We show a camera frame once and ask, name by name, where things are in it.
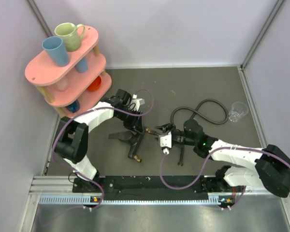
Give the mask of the black fitting with brass connectors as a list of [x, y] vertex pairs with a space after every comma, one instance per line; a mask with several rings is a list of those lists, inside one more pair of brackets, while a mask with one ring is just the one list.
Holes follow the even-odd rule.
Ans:
[[128, 152], [128, 158], [133, 159], [139, 163], [142, 162], [142, 159], [138, 156], [138, 148], [144, 138], [144, 135], [148, 133], [149, 128], [143, 127], [142, 132], [133, 133], [130, 130], [123, 132], [116, 132], [109, 134], [108, 139], [119, 140], [121, 142], [127, 143], [130, 146]]

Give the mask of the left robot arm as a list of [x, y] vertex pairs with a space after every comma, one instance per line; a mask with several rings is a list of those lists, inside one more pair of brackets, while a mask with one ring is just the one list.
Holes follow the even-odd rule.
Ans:
[[110, 134], [108, 138], [127, 143], [130, 146], [128, 158], [141, 162], [137, 150], [145, 129], [139, 108], [144, 103], [144, 99], [138, 98], [136, 94], [131, 95], [119, 89], [116, 95], [103, 98], [79, 117], [70, 120], [65, 116], [60, 120], [53, 144], [54, 152], [71, 166], [77, 177], [84, 180], [83, 186], [88, 191], [96, 191], [100, 186], [98, 170], [87, 156], [89, 133], [109, 119], [121, 120], [126, 131]]

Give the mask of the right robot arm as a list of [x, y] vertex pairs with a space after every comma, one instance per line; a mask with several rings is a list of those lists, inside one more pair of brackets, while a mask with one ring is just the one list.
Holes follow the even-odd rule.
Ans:
[[194, 119], [187, 120], [183, 130], [168, 123], [147, 132], [156, 136], [165, 156], [174, 145], [189, 145], [205, 160], [227, 162], [228, 165], [216, 171], [213, 180], [203, 182], [208, 192], [243, 186], [265, 188], [281, 198], [290, 193], [290, 159], [275, 145], [265, 148], [232, 145], [205, 134]]

